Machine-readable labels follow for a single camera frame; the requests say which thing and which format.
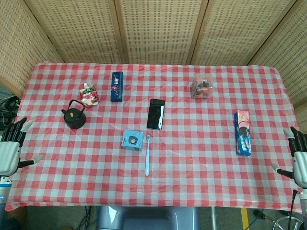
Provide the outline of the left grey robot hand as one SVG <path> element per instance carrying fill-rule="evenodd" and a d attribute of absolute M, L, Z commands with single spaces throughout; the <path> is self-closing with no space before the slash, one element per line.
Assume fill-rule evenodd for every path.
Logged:
<path fill-rule="evenodd" d="M 36 164 L 42 160 L 43 155 L 38 155 L 31 160 L 20 160 L 25 136 L 32 124 L 33 121 L 27 121 L 25 117 L 14 124 L 10 123 L 0 135 L 0 177 L 9 177 L 19 168 Z"/>

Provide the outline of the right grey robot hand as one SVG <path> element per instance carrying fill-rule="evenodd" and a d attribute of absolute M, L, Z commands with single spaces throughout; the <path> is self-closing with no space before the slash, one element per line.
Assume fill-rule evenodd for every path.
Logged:
<path fill-rule="evenodd" d="M 307 134 L 303 134 L 293 126 L 290 130 L 284 129 L 283 132 L 289 142 L 293 169 L 286 171 L 276 164 L 272 164 L 272 168 L 278 174 L 294 179 L 299 187 L 307 189 Z"/>

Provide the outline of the small light blue box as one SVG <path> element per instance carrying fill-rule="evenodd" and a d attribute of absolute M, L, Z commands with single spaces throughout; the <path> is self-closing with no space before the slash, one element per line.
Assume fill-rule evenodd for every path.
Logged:
<path fill-rule="evenodd" d="M 141 150 L 143 144 L 143 133 L 134 130 L 125 130 L 121 146 L 128 150 Z"/>

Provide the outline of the blue cookie package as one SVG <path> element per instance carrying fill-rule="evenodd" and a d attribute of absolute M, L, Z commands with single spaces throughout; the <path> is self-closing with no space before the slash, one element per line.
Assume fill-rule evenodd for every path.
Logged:
<path fill-rule="evenodd" d="M 237 110 L 234 114 L 236 154 L 250 156 L 252 154 L 249 111 Z"/>

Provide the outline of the red white checkered tablecloth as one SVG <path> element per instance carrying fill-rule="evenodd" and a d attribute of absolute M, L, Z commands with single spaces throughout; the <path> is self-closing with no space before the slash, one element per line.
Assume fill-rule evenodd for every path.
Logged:
<path fill-rule="evenodd" d="M 123 72 L 122 102 L 112 102 L 112 72 Z M 195 74 L 209 74 L 207 99 L 194 99 Z M 69 128 L 62 109 L 81 102 L 83 84 L 99 103 Z M 148 129 L 151 99 L 165 101 L 162 130 Z M 236 154 L 237 110 L 249 111 L 252 154 Z M 178 66 L 43 62 L 29 75 L 17 118 L 33 121 L 12 176 L 6 209 L 22 206 L 224 206 L 287 209 L 293 180 L 285 128 L 297 126 L 280 73 L 263 66 Z M 143 133 L 141 150 L 121 146 L 125 130 Z M 145 176 L 150 135 L 150 168 Z"/>

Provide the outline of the long dark blue box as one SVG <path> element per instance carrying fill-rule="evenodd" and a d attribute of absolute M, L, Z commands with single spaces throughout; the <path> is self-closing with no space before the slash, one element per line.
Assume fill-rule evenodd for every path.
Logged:
<path fill-rule="evenodd" d="M 112 72 L 111 95 L 112 102 L 122 102 L 123 99 L 123 72 Z"/>

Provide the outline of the black cast iron teapot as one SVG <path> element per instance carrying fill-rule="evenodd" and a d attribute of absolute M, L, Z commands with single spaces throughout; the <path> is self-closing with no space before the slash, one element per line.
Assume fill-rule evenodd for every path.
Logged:
<path fill-rule="evenodd" d="M 79 103 L 82 106 L 82 110 L 77 108 L 71 108 L 73 102 Z M 84 114 L 85 105 L 75 99 L 70 100 L 67 110 L 62 109 L 63 118 L 66 125 L 71 129 L 79 129 L 86 122 L 86 115 Z"/>

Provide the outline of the red drink pouch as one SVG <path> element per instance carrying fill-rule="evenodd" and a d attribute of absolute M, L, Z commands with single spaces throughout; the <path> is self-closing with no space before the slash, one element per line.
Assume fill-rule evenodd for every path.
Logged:
<path fill-rule="evenodd" d="M 79 90 L 81 102 L 85 107 L 91 107 L 99 103 L 99 96 L 95 85 L 83 84 L 83 88 Z"/>

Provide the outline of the woven bamboo screen panel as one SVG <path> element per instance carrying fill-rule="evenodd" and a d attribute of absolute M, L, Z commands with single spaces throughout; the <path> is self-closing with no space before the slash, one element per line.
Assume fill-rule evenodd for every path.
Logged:
<path fill-rule="evenodd" d="M 247 65 L 296 0 L 205 0 L 192 65 Z"/>
<path fill-rule="evenodd" d="M 307 133 L 307 0 L 296 0 L 250 64 L 280 72 L 298 126 Z"/>
<path fill-rule="evenodd" d="M 67 63 L 127 63 L 115 0 L 24 0 Z"/>
<path fill-rule="evenodd" d="M 63 62 L 24 0 L 0 0 L 0 84 L 22 97 L 33 67 Z"/>
<path fill-rule="evenodd" d="M 191 63 L 209 0 L 113 2 L 126 63 Z"/>

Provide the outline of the clear plastic candy bag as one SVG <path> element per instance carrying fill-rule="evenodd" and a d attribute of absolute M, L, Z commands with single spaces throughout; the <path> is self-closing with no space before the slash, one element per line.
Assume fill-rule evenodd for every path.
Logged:
<path fill-rule="evenodd" d="M 207 99 L 212 90 L 212 77 L 209 74 L 195 74 L 190 85 L 190 94 L 194 99 Z"/>

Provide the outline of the light blue toothbrush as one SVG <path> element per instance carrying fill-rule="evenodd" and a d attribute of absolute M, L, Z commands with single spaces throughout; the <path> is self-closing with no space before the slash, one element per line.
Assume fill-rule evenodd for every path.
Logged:
<path fill-rule="evenodd" d="M 145 176 L 149 176 L 149 168 L 150 168 L 150 139 L 151 136 L 147 135 L 146 136 L 146 141 L 147 141 L 147 149 L 146 149 L 146 159 L 145 159 Z"/>

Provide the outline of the grey robot torso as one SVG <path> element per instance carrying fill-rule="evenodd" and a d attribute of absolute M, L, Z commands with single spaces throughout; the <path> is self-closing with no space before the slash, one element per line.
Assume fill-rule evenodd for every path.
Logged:
<path fill-rule="evenodd" d="M 196 207 L 99 206 L 96 230 L 200 230 Z"/>

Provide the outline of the black smartphone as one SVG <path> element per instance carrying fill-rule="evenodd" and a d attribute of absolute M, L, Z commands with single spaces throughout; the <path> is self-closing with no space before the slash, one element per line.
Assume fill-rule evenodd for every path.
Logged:
<path fill-rule="evenodd" d="M 163 118 L 165 110 L 165 101 L 160 99 L 151 99 L 148 118 L 147 118 L 147 128 L 162 130 Z"/>

